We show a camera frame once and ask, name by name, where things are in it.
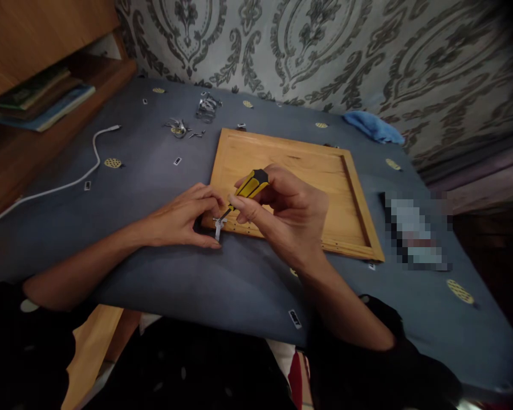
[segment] metal bracket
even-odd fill
[[[215,240],[219,242],[221,238],[221,229],[224,228],[224,222],[228,222],[227,219],[223,219],[220,221],[220,218],[213,218],[215,221]]]

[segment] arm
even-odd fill
[[[229,196],[240,210],[238,222],[254,222],[274,251],[297,271],[330,332],[356,346],[391,349],[393,334],[355,295],[321,249],[327,194],[275,164],[265,171],[270,186],[254,199]],[[260,204],[269,204],[274,213]]]
[[[38,306],[69,311],[85,300],[106,275],[139,248],[190,244],[219,249],[214,238],[193,231],[196,218],[211,210],[220,216],[221,197],[201,183],[150,214],[23,284],[25,295]]]

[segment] white cable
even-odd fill
[[[52,190],[49,190],[49,191],[40,192],[39,194],[27,196],[26,198],[20,199],[19,201],[15,202],[12,206],[10,206],[8,209],[6,209],[3,213],[0,214],[0,220],[4,216],[9,214],[18,205],[21,205],[23,202],[27,202],[27,201],[29,201],[31,199],[38,198],[39,196],[44,196],[44,195],[47,195],[47,194],[51,194],[52,192],[60,191],[61,189],[69,188],[72,185],[76,185],[77,183],[82,182],[84,179],[86,179],[101,164],[101,158],[99,157],[99,153],[97,152],[97,146],[95,145],[95,141],[97,140],[97,137],[99,135],[105,133],[105,132],[115,131],[115,130],[120,129],[120,128],[121,128],[121,125],[114,125],[114,126],[112,126],[110,128],[106,128],[104,130],[98,131],[98,132],[95,133],[95,135],[93,135],[93,152],[95,152],[95,156],[97,157],[97,163],[93,166],[93,168],[91,168],[89,171],[87,171],[84,174],[83,177],[81,177],[80,179],[77,179],[74,182],[71,182],[70,184],[66,184],[66,185],[63,185],[63,186],[58,187],[58,188],[53,188]]]

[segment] damask pattern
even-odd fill
[[[418,168],[513,133],[513,36],[489,0],[116,0],[151,77],[395,126]]]

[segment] table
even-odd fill
[[[152,91],[164,88],[167,93]],[[22,204],[0,221],[0,280],[38,273],[118,228],[147,215],[197,182],[209,183],[221,128],[245,122],[247,130],[275,137],[329,143],[353,155],[386,262],[370,270],[365,261],[327,254],[357,293],[368,293],[397,309],[408,338],[421,353],[446,364],[473,396],[513,386],[513,329],[475,271],[454,233],[437,232],[451,272],[412,271],[397,261],[378,194],[386,190],[429,197],[398,145],[377,144],[340,116],[249,95],[212,90],[223,101],[210,125],[194,118],[200,87],[165,80],[133,79],[34,181],[26,195],[74,181],[94,163],[91,138],[100,129],[121,130],[98,137],[102,160],[117,158],[120,169],[100,166],[83,184]],[[242,104],[249,100],[254,108]],[[203,138],[176,139],[162,125],[183,118]],[[327,128],[318,128],[325,122]],[[175,166],[177,157],[182,161]],[[385,160],[397,162],[403,172]],[[240,170],[240,176],[246,170]],[[261,239],[224,233],[223,249],[144,248],[119,265],[92,299],[102,304],[162,314],[220,329],[304,346],[313,311],[299,280]],[[454,279],[479,309],[447,287]],[[288,313],[294,309],[302,328]]]

